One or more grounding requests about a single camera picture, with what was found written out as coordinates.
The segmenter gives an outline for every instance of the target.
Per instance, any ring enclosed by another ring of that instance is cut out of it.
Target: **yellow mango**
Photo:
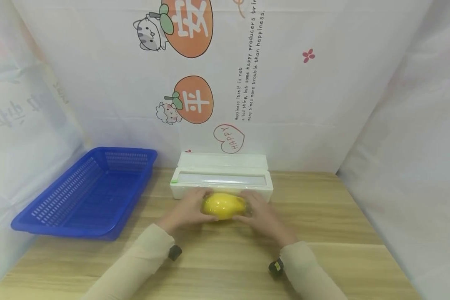
[[[226,220],[234,215],[243,215],[246,208],[245,200],[240,197],[214,193],[203,201],[202,212],[206,215],[215,215],[220,220]]]

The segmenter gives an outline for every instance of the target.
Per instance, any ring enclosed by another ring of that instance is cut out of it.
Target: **sleeve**
[[[82,300],[127,300],[168,257],[175,240],[156,224],[146,228]]]
[[[303,299],[347,300],[304,241],[283,247],[280,259],[288,280]]]

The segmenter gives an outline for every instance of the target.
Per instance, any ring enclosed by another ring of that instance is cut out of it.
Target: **chinese character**
[[[64,104],[67,104],[67,103],[68,103],[68,100],[65,99],[65,93],[63,92],[63,90],[62,90],[62,88],[60,87],[59,83],[56,82],[56,83],[53,85],[53,87],[57,90],[58,96],[60,97],[60,99],[62,99],[62,102],[63,102]]]
[[[10,105],[11,108],[8,108],[7,111],[3,111],[0,108],[0,126],[12,127],[12,122],[8,117],[13,117],[16,121],[20,120],[20,125],[22,125],[25,121],[22,120],[25,118],[23,108],[18,104],[14,104],[13,101],[10,101]]]
[[[32,94],[30,97],[27,99],[27,103],[30,104],[33,111],[40,111],[43,108],[42,101],[36,95]]]
[[[185,6],[187,9],[187,18],[182,19],[182,11],[181,7]],[[193,38],[193,32],[200,32],[200,25],[203,27],[203,32],[206,37],[208,37],[208,29],[205,23],[205,18],[203,18],[203,13],[205,12],[205,8],[207,7],[206,1],[202,1],[200,3],[200,8],[196,8],[192,5],[191,0],[177,0],[175,1],[175,9],[177,14],[172,16],[172,21],[177,23],[178,25],[178,36],[179,37],[188,37]],[[197,17],[197,22],[193,22],[193,16]],[[183,25],[188,26],[188,32],[184,31]]]
[[[185,110],[188,111],[188,105],[190,105],[191,111],[196,111],[198,108],[198,113],[202,113],[202,104],[210,104],[210,101],[202,101],[200,98],[200,91],[196,90],[195,95],[190,93],[187,95],[187,92],[183,91],[183,102],[185,102]]]

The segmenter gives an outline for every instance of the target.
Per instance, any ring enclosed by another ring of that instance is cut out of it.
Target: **plastic wrap dispenser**
[[[265,155],[183,152],[170,182],[173,197],[197,186],[231,194],[255,190],[267,202],[273,192]]]

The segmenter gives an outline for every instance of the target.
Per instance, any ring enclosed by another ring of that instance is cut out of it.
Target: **white backdrop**
[[[336,172],[430,1],[14,3],[96,145],[157,149],[166,167],[238,152]]]
[[[450,0],[434,1],[340,177],[427,300],[450,300]]]
[[[10,222],[84,151],[57,78],[39,57],[11,1],[0,0],[0,279],[32,240]]]

